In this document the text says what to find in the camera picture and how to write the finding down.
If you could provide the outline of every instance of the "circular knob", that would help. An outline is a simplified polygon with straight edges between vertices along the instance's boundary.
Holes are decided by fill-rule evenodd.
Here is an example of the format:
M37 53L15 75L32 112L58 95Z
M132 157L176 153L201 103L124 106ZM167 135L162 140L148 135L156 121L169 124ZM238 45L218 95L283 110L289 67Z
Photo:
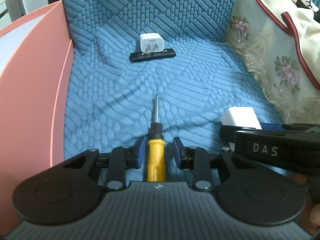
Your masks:
M54 168L17 186L13 205L22 220L36 224L70 223L90 213L98 204L98 185L78 169Z
M305 188L273 171L238 170L222 183L221 206L234 218L257 226L277 226L298 218Z

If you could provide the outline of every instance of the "logo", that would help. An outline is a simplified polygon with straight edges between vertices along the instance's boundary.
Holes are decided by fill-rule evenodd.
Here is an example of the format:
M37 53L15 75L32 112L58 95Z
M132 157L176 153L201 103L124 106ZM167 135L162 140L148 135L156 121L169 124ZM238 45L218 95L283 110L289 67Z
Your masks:
M155 188L156 188L156 189L162 189L163 186L162 186L161 184L158 184L158 185L155 185Z
M270 148L268 149L266 145L261 146L257 143L253 143L253 151L256 153L259 152L267 155L270 154L271 156L276 157L278 155L277 150L278 150L278 147L275 147L275 146L271 147L271 149Z

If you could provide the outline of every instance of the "ribbed black plastic surface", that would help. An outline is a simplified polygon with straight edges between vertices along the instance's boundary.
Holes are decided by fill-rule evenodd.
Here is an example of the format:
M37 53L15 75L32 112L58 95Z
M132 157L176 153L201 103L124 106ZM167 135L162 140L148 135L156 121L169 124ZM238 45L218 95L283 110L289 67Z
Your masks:
M108 193L87 217L64 226L23 222L8 240L310 240L295 223L274 228L246 225L227 215L209 193L185 182L132 182Z

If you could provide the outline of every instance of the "yellow screwdriver handle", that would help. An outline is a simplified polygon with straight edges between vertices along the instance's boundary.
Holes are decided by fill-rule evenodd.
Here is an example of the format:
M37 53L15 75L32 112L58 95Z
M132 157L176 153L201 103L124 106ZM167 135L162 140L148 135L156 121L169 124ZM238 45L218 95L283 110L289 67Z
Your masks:
M148 181L165 182L164 141L152 139L148 145Z

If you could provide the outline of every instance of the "screwdriver shaft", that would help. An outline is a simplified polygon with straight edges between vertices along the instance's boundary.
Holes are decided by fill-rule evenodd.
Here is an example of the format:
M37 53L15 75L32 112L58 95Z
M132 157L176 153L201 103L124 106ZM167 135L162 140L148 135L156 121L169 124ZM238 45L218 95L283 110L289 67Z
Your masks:
M155 97L155 116L154 116L154 122L159 123L159 94L156 93Z

